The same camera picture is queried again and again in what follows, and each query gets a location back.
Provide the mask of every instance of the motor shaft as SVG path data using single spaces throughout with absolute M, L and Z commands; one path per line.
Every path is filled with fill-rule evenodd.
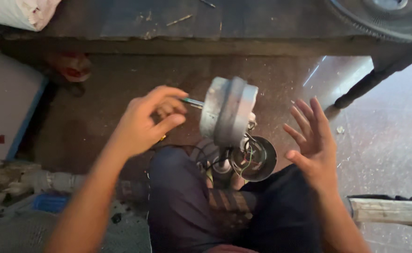
M 190 99 L 190 98 L 185 98 L 185 99 L 182 99 L 181 101 L 183 101 L 184 103 L 189 104 L 193 107 L 199 108 L 199 109 L 203 109 L 203 106 L 205 104 L 204 102 L 193 100 L 193 99 Z

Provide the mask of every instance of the concrete floor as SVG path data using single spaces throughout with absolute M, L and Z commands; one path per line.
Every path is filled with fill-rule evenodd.
M 371 71 L 367 57 L 174 57 L 92 55 L 86 94 L 75 98 L 60 90 L 36 137 L 35 160 L 53 170 L 85 173 L 119 122 L 128 102 L 158 85 L 184 89 L 203 100 L 211 80 L 239 76 L 259 87 L 253 135 L 271 141 L 276 169 L 295 142 L 282 130 L 296 126 L 289 115 L 292 100 L 317 96 L 323 108 L 333 104 Z M 338 144 L 342 195 L 377 193 L 412 196 L 412 66 L 395 73 L 348 108 L 327 110 Z M 200 112 L 190 108 L 187 121 L 165 143 L 196 144 Z M 342 126 L 344 134 L 337 134 Z M 125 178 L 145 178 L 151 153 L 133 158 Z M 361 230 L 374 252 L 412 252 L 412 228 L 364 223 Z

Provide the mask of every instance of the metal motor casing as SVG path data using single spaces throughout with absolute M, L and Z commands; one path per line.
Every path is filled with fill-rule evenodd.
M 200 119 L 200 133 L 219 147 L 238 147 L 248 128 L 258 87 L 241 78 L 214 78 Z

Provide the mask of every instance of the wooden table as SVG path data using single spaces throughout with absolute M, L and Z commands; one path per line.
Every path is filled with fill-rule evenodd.
M 412 43 L 339 20 L 327 0 L 63 0 L 42 32 L 0 25 L 0 49 L 36 65 L 49 51 L 139 55 L 370 55 L 374 70 L 339 98 L 344 108 L 412 64 Z M 167 26 L 192 14 L 189 19 Z

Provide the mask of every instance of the leg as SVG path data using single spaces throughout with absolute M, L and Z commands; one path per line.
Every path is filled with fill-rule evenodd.
M 412 64 L 412 44 L 398 44 L 395 49 L 379 50 L 372 53 L 374 70 L 357 82 L 349 91 L 339 97 L 334 106 L 343 109 L 356 98 L 366 94 L 376 85 L 397 71 Z
M 362 80 L 351 87 L 346 94 L 339 97 L 335 101 L 334 106 L 338 109 L 348 107 L 356 98 L 366 94 L 369 90 L 373 89 L 393 73 L 394 72 L 390 73 L 385 71 L 376 72 L 375 70 L 372 70 L 368 75 L 362 78 Z
M 312 192 L 296 165 L 241 190 L 259 193 L 259 200 L 238 246 L 258 252 L 321 252 Z
M 203 252 L 224 243 L 197 165 L 182 149 L 164 148 L 150 164 L 148 226 L 154 252 Z

